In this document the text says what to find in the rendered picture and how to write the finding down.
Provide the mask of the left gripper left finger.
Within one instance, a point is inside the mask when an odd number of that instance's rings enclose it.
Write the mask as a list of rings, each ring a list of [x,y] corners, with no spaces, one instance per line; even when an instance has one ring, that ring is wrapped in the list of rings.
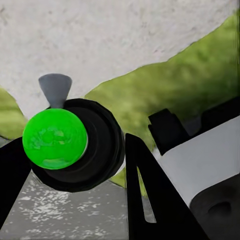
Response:
[[[0,230],[31,170],[23,137],[0,148]]]

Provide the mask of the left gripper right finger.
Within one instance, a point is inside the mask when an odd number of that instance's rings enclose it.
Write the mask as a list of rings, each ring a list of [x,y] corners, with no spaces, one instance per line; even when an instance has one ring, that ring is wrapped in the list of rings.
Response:
[[[210,240],[145,142],[125,138],[129,240]],[[156,223],[145,220],[139,173]]]

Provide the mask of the insectifuge atomizer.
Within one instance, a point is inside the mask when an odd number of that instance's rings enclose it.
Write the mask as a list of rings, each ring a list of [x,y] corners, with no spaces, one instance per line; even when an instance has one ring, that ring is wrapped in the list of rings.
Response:
[[[113,113],[94,100],[67,100],[73,80],[48,73],[38,83],[50,108],[28,121],[22,144],[32,171],[57,191],[91,190],[126,166],[126,137]]]

